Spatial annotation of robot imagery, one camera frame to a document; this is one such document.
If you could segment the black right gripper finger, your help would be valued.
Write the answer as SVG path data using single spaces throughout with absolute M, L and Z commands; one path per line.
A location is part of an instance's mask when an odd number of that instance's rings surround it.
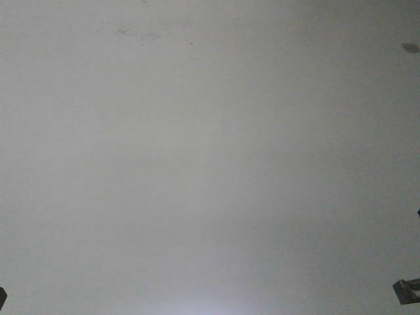
M 419 303 L 420 279 L 398 280 L 392 285 L 392 288 L 401 305 Z

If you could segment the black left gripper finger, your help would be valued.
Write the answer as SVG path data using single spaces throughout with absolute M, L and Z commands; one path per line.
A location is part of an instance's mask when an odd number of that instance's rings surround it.
M 3 287 L 0 287 L 0 306 L 3 306 L 7 300 L 7 292 Z

